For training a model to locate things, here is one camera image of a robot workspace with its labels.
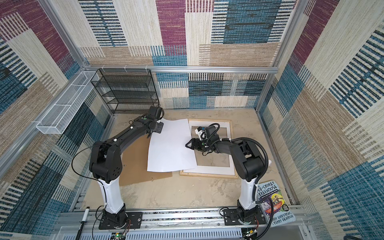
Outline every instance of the book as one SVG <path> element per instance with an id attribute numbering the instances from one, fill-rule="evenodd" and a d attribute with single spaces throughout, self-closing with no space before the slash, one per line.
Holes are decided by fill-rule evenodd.
<path id="1" fill-rule="evenodd" d="M 279 186 L 274 181 L 259 184 L 257 189 L 257 200 L 265 197 L 269 197 L 273 202 L 273 219 L 271 227 L 296 221 L 295 215 L 289 209 L 281 194 Z M 265 220 L 268 224 L 272 209 L 270 202 L 265 199 L 259 206 L 262 209 Z"/>

